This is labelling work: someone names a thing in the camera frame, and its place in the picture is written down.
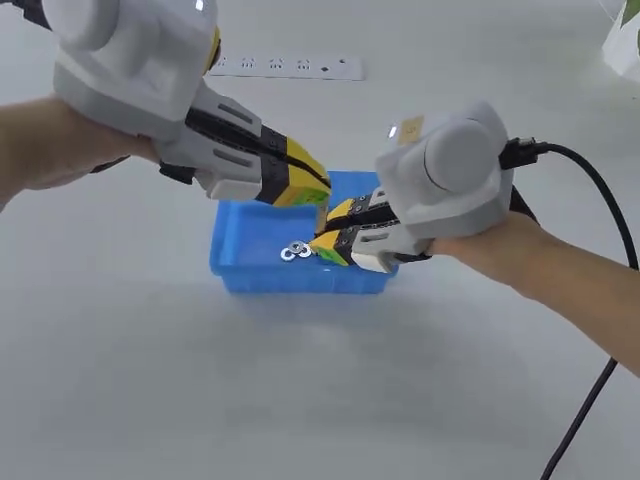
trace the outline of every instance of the power strip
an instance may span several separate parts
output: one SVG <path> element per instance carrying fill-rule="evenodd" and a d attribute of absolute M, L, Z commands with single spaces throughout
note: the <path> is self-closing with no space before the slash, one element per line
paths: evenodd
<path fill-rule="evenodd" d="M 365 79 L 362 60 L 347 56 L 222 56 L 208 75 L 353 81 Z"/>

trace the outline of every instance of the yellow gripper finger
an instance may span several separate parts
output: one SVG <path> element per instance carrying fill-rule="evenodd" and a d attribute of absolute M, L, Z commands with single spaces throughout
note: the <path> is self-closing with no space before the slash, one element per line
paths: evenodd
<path fill-rule="evenodd" d="M 358 227 L 349 227 L 323 233 L 309 242 L 309 247 L 329 262 L 343 267 L 355 265 L 351 258 L 351 249 L 359 230 Z"/>

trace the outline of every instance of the white floor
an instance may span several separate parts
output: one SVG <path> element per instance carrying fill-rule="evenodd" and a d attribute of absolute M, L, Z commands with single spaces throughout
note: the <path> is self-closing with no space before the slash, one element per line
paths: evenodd
<path fill-rule="evenodd" d="M 512 135 L 592 159 L 640 232 L 640 85 L 600 63 L 597 1 L 220 4 L 229 52 L 366 60 L 364 83 L 215 83 L 329 168 L 370 169 L 398 113 L 485 98 Z M 48 93 L 49 37 L 1 12 L 0 102 Z M 623 260 L 575 167 L 548 157 L 517 184 L 554 233 Z M 2 214 L 3 480 L 538 478 L 606 361 L 443 259 L 378 298 L 230 298 L 207 267 L 214 217 L 142 161 Z M 556 478 L 637 478 L 639 400 L 621 369 Z"/>

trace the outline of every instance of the blue container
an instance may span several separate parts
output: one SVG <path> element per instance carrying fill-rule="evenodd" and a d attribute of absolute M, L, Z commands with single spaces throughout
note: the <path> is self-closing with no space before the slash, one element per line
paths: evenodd
<path fill-rule="evenodd" d="M 373 172 L 330 172 L 331 208 L 378 187 Z M 284 262 L 294 240 L 313 238 L 313 206 L 275 208 L 259 202 L 221 201 L 211 245 L 211 271 L 232 293 L 376 294 L 396 275 L 343 267 L 319 256 Z"/>

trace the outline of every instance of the label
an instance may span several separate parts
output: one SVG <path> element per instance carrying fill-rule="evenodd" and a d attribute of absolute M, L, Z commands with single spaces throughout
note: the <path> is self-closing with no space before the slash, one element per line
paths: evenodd
<path fill-rule="evenodd" d="M 293 200 L 293 205 L 309 205 L 309 204 L 321 204 L 326 201 L 327 195 L 325 192 L 313 189 L 304 189 Z"/>
<path fill-rule="evenodd" d="M 318 248 L 317 250 L 318 251 L 316 253 L 318 255 L 320 255 L 322 258 L 324 258 L 325 260 L 331 263 L 337 263 L 338 265 L 342 265 L 343 267 L 346 267 L 349 265 L 347 262 L 344 261 L 344 258 L 338 255 L 334 250 L 326 250 L 324 248 Z"/>
<path fill-rule="evenodd" d="M 424 115 L 410 118 L 402 122 L 400 134 L 398 135 L 398 145 L 408 145 L 420 140 L 422 126 L 424 125 Z"/>

